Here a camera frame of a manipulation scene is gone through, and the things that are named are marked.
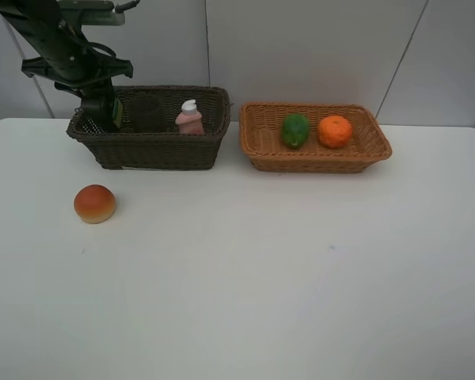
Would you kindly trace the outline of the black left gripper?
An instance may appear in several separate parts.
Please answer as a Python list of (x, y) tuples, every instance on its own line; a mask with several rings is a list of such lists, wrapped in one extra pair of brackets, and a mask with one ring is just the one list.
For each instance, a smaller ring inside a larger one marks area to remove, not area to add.
[[(124, 16), (128, 10), (115, 8)], [(70, 25), (59, 7), (1, 7), (0, 14), (39, 55), (21, 64), (30, 78), (46, 78), (56, 89), (82, 95), (83, 89), (97, 83), (133, 76), (131, 61), (119, 59), (110, 47), (89, 41), (82, 31), (85, 25)]]

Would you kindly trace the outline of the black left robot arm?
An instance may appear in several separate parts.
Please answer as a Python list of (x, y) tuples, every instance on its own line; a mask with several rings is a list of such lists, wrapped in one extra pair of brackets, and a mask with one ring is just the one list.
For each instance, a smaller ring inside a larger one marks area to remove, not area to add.
[(109, 47), (89, 41), (82, 28), (120, 26), (124, 13), (139, 3), (112, 1), (0, 1), (0, 14), (38, 53), (21, 70), (55, 83), (57, 89), (89, 97), (105, 90), (112, 78), (133, 76), (131, 61)]

